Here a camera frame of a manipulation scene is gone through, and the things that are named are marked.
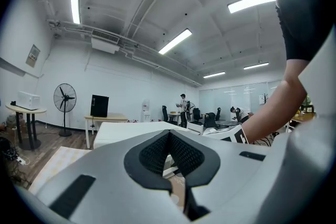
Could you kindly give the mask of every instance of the black chair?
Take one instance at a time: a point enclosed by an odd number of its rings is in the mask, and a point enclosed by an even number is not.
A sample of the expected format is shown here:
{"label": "black chair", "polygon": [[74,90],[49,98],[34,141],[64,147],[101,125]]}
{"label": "black chair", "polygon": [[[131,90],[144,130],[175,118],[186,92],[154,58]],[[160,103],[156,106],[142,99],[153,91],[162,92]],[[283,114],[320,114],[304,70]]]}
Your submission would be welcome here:
{"label": "black chair", "polygon": [[219,118],[220,118],[220,111],[221,111],[221,109],[218,108],[218,109],[217,109],[217,115],[216,115],[216,121],[219,121]]}
{"label": "black chair", "polygon": [[167,107],[165,105],[162,106],[162,113],[163,113],[163,121],[177,125],[177,121],[173,121],[173,117],[169,117],[168,120]]}
{"label": "black chair", "polygon": [[199,111],[198,108],[194,108],[193,115],[194,115],[194,120],[196,120],[196,121],[193,121],[191,123],[194,123],[194,124],[197,124],[197,125],[202,125],[202,123],[199,122],[199,120],[202,119],[203,117],[201,116],[201,112]]}
{"label": "black chair", "polygon": [[216,122],[215,122],[215,118],[216,115],[215,113],[206,113],[208,115],[208,117],[205,118],[204,120],[204,127],[206,128],[218,128]]}

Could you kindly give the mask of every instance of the person standing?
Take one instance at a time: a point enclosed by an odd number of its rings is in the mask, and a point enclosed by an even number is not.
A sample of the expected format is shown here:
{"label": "person standing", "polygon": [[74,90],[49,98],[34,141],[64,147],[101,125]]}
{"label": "person standing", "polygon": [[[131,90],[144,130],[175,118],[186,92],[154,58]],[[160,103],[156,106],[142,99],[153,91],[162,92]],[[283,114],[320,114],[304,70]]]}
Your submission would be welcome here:
{"label": "person standing", "polygon": [[236,117],[232,118],[233,120],[237,119],[238,122],[244,123],[248,120],[248,114],[244,109],[240,108],[230,108],[231,113],[236,113]]}
{"label": "person standing", "polygon": [[181,94],[180,108],[181,108],[181,127],[187,128],[187,118],[186,118],[186,110],[187,110],[187,100],[185,98],[185,94]]}

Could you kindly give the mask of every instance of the person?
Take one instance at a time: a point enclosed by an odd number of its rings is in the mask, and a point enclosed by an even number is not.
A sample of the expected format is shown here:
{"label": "person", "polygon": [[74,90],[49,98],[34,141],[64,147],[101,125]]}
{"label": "person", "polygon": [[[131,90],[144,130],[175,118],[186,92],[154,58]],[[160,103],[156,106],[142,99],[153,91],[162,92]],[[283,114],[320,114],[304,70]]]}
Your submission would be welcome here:
{"label": "person", "polygon": [[249,142],[283,127],[296,113],[307,93],[298,75],[323,45],[334,25],[333,0],[276,0],[285,41],[284,77],[267,103],[242,124]]}
{"label": "person", "polygon": [[187,110],[187,100],[185,99],[185,94],[181,94],[180,108],[181,108],[181,127],[187,128],[187,118],[186,118],[186,110]]}
{"label": "person", "polygon": [[232,118],[233,120],[237,119],[238,122],[244,123],[248,120],[248,114],[244,109],[234,108],[230,109],[231,113],[236,113],[236,117]]}

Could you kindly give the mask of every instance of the wall sign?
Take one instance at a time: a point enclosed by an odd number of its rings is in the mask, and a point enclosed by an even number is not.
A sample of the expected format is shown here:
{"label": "wall sign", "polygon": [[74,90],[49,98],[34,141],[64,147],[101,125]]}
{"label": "wall sign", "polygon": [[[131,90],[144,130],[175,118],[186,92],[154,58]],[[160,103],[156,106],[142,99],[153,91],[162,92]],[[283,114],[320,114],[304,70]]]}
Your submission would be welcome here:
{"label": "wall sign", "polygon": [[31,67],[34,67],[39,53],[40,53],[40,50],[33,44],[30,50],[30,53],[28,54],[26,64]]}

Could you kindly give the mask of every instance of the fan stand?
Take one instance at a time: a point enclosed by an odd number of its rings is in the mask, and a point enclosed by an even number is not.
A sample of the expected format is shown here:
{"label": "fan stand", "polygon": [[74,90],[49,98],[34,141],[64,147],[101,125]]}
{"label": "fan stand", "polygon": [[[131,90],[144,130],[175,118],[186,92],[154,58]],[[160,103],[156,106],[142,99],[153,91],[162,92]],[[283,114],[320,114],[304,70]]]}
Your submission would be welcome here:
{"label": "fan stand", "polygon": [[66,137],[66,136],[70,136],[72,135],[72,133],[66,129],[65,127],[65,109],[67,107],[67,101],[64,102],[64,129],[59,131],[58,135],[59,136],[63,136],[63,137]]}

